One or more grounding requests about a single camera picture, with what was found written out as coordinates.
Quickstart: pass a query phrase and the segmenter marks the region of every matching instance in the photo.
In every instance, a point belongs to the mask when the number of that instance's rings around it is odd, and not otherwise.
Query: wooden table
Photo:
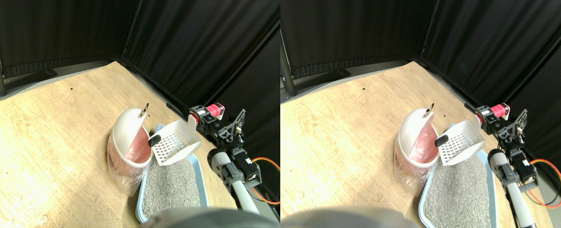
[[[116,62],[0,102],[0,227],[137,226],[137,196],[111,178],[106,145],[120,113],[147,103],[148,131],[180,119]],[[209,204],[235,208],[200,138]]]
[[[282,104],[281,216],[317,207],[378,206],[400,211],[421,224],[419,198],[407,193],[396,178],[393,154],[402,120],[413,109],[428,108],[432,103],[433,125],[440,133],[472,117],[464,104],[417,63]],[[495,138],[486,135],[484,151],[496,146]],[[538,189],[533,192],[540,196]],[[514,228],[497,178],[496,196],[500,226]],[[538,227],[552,227],[547,209],[526,201]]]

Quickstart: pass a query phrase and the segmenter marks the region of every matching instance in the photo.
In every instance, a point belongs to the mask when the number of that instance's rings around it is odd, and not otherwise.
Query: litter scoop
[[[435,145],[438,146],[443,165],[456,165],[481,150],[485,146],[485,139],[480,129],[480,124],[464,120],[439,136]]]
[[[148,141],[156,156],[158,165],[171,165],[194,153],[202,144],[196,134],[196,119],[188,115],[187,123],[183,120],[172,122],[157,131]]]

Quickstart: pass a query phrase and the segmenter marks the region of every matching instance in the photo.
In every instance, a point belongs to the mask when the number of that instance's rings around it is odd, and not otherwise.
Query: black backdrop
[[[293,76],[418,57],[434,0],[283,0]]]
[[[560,36],[561,0],[441,0],[421,61],[476,105],[492,106],[506,102]]]
[[[124,58],[183,108],[208,104],[278,31],[279,17],[278,0],[144,1]]]
[[[0,0],[4,76],[118,58],[138,0]]]

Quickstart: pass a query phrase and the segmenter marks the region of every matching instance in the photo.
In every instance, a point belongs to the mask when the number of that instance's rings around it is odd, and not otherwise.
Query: gray floor
[[[295,97],[290,97],[284,90],[284,87],[282,85],[282,82],[280,83],[280,89],[281,89],[281,100],[282,103],[284,102],[289,102],[291,100],[294,100],[296,98],[300,98],[304,95],[310,94],[310,93],[315,93],[316,91],[322,90],[322,89],[326,89],[328,87],[332,87],[334,85],[338,85],[341,83],[346,83],[352,80],[355,80],[357,78],[362,78],[364,76],[371,76],[373,74],[377,74],[379,72],[382,72],[384,70],[389,70],[392,69],[394,67],[400,67],[403,65],[406,65],[408,63],[408,61],[393,61],[393,62],[388,62],[388,63],[377,63],[374,65],[365,65],[365,66],[359,66],[359,67],[353,67],[353,68],[348,68],[346,70],[348,70],[348,72],[350,72],[350,76],[343,78],[341,80],[337,80],[335,82],[330,82],[330,83],[323,83],[321,85],[314,85],[312,87],[308,87],[306,89],[300,89],[297,91],[297,95]],[[445,79],[443,79],[441,76],[438,76],[437,74],[434,74],[432,72],[429,72],[436,80],[437,82],[441,83],[441,85],[443,85],[445,87],[445,89],[447,89],[448,91],[450,91],[452,94],[454,94],[454,96],[456,96],[456,98],[458,98],[458,100],[460,100],[463,103],[468,103],[470,104],[469,101],[467,101],[464,96],[461,95],[461,93],[459,93],[459,91],[453,87],[453,85],[450,85],[448,82],[446,82]],[[295,81],[295,83],[300,83],[303,82],[304,80],[308,80],[309,78],[304,78],[304,79],[300,79],[300,81]],[[539,172],[539,188],[540,188],[540,192],[542,194],[542,197],[545,199],[545,202],[550,202],[555,196],[557,191],[554,189],[554,187],[552,186],[552,184],[550,183],[550,179],[548,178],[548,176],[542,172]],[[552,225],[556,228],[561,228],[561,206],[556,208],[556,209],[547,209],[548,211],[548,215],[552,221]]]

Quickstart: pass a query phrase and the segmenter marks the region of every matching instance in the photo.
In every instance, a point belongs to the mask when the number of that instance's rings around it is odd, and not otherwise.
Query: blue litter box
[[[156,132],[160,131],[164,125],[158,124],[156,128]],[[209,199],[206,196],[206,185],[204,185],[204,176],[202,175],[202,168],[200,167],[200,161],[195,154],[190,154],[187,156],[187,159],[190,160],[191,165],[194,167],[194,172],[196,173],[196,187],[198,187],[198,194],[200,195],[200,206],[201,207],[209,207]],[[139,199],[137,200],[137,209],[135,209],[135,214],[137,215],[137,220],[139,222],[144,223],[147,221],[147,218],[143,214],[143,193],[145,192],[145,183],[147,181],[147,174],[149,170],[145,171],[145,175],[143,176],[143,180],[141,181],[141,186],[139,187]]]

